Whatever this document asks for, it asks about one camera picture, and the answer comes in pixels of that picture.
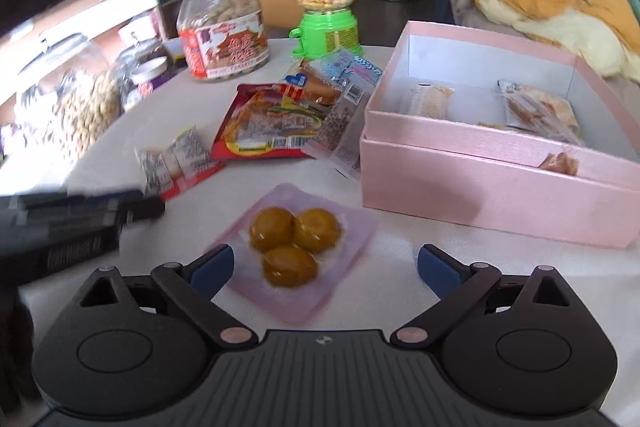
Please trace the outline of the pink pack of egg tarts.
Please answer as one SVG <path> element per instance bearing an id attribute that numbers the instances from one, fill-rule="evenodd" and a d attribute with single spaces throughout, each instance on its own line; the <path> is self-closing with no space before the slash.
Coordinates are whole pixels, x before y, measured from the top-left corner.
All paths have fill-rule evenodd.
<path id="1" fill-rule="evenodd" d="M 233 251 L 234 291 L 283 322 L 303 324 L 330 299 L 375 229 L 366 210 L 282 183 L 215 242 Z"/>

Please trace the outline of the red peanut snack bag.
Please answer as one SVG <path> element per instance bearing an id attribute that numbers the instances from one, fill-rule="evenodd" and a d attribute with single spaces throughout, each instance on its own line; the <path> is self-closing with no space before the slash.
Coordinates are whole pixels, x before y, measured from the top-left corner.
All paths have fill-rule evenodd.
<path id="1" fill-rule="evenodd" d="M 224 169 L 192 126 L 164 148 L 136 150 L 144 176 L 144 191 L 163 200 L 173 199 Z"/>

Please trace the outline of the red noodle snack bag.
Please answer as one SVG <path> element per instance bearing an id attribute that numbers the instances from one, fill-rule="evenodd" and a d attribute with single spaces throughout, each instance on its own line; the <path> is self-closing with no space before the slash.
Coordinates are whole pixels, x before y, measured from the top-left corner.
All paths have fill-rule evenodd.
<path id="1" fill-rule="evenodd" d="M 298 101 L 277 83 L 241 83 L 214 143 L 216 160 L 306 158 L 304 145 L 322 126 L 328 106 Z"/>

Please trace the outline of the rice cracker bag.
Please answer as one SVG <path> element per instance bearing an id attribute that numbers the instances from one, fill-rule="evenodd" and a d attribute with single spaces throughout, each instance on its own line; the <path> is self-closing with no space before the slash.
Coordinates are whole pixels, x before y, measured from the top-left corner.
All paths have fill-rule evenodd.
<path id="1" fill-rule="evenodd" d="M 573 107 L 565 98 L 529 84 L 497 82 L 506 112 L 506 127 L 518 132 L 573 145 L 582 145 Z"/>

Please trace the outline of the blue pink candy packet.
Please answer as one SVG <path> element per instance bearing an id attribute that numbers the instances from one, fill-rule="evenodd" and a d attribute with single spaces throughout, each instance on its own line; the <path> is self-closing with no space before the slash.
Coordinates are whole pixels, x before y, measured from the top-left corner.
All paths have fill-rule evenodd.
<path id="1" fill-rule="evenodd" d="M 375 86 L 383 72 L 349 49 L 338 49 L 321 57 L 319 68 L 322 75 L 341 88 L 346 88 L 352 78 L 360 78 Z"/>

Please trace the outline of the dark grain snack bar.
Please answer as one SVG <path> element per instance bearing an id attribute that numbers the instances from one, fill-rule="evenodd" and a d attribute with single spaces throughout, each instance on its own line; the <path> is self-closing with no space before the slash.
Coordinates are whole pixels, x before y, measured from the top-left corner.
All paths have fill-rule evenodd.
<path id="1" fill-rule="evenodd" d="M 360 136 L 371 83 L 352 81 L 331 107 L 317 133 L 302 147 L 307 156 L 326 162 L 346 178 L 360 179 Z"/>

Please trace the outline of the yellow long cracker pack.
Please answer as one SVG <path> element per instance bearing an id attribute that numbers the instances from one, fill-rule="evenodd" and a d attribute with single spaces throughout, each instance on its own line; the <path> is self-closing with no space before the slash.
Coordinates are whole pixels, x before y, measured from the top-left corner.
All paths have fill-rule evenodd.
<path id="1" fill-rule="evenodd" d="M 409 89 L 401 102 L 400 113 L 407 116 L 445 119 L 454 89 L 440 84 L 421 83 Z"/>

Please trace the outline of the meat floss bun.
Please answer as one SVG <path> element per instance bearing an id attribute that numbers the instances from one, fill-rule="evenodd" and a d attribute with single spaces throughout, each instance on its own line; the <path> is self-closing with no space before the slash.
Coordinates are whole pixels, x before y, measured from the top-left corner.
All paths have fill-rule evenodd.
<path id="1" fill-rule="evenodd" d="M 300 104 L 334 105 L 342 91 L 326 76 L 317 72 L 306 60 L 296 61 L 277 83 L 278 91 Z"/>

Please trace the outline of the large glass nut jar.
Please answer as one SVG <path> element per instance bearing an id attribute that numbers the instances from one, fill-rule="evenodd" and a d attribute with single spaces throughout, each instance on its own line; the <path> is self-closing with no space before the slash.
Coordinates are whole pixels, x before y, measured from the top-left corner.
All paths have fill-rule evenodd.
<path id="1" fill-rule="evenodd" d="M 46 43 L 17 74 L 15 124 L 29 152 L 78 161 L 120 115 L 110 64 L 84 35 Z"/>

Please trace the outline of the pink gift box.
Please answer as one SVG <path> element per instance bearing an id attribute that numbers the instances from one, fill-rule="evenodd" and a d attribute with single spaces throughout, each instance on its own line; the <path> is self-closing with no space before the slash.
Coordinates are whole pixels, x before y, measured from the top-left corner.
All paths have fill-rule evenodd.
<path id="1" fill-rule="evenodd" d="M 506 129 L 501 79 L 565 98 L 584 144 Z M 454 89 L 445 119 L 400 113 L 421 83 Z M 573 54 L 491 31 L 410 22 L 364 119 L 367 207 L 591 246 L 624 248 L 638 236 L 638 122 Z"/>

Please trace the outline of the purple paper cup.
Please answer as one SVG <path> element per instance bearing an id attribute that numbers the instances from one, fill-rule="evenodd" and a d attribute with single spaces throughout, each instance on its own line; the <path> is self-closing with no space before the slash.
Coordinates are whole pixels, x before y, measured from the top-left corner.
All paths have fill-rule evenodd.
<path id="1" fill-rule="evenodd" d="M 132 109 L 171 78 L 166 56 L 152 58 L 134 68 L 122 84 L 122 107 Z"/>

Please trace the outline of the dark lidded glass jar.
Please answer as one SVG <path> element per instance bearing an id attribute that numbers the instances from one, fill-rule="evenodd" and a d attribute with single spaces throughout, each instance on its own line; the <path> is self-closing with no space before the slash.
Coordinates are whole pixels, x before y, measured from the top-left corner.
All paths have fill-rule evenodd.
<path id="1" fill-rule="evenodd" d="M 154 13 L 134 17 L 119 29 L 118 35 L 125 49 L 118 54 L 112 67 L 112 77 L 115 80 L 125 79 L 133 69 L 153 58 L 165 57 L 168 66 L 174 64 L 160 35 Z"/>

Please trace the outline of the peanut jar gold lid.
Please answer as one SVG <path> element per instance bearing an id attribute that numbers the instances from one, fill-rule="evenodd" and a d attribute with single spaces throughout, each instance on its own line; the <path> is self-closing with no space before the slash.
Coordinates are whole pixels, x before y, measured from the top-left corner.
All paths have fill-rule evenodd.
<path id="1" fill-rule="evenodd" d="M 176 27 L 197 80 L 245 75 L 270 59 L 259 0 L 181 0 Z"/>

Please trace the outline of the green candy dispenser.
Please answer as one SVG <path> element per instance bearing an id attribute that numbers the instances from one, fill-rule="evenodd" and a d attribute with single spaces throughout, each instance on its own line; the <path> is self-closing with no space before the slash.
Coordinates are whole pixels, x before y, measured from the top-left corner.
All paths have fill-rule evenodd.
<path id="1" fill-rule="evenodd" d="M 293 55 L 314 60 L 341 48 L 361 55 L 358 23 L 352 14 L 355 1 L 295 0 L 304 12 L 288 35 L 297 40 Z"/>

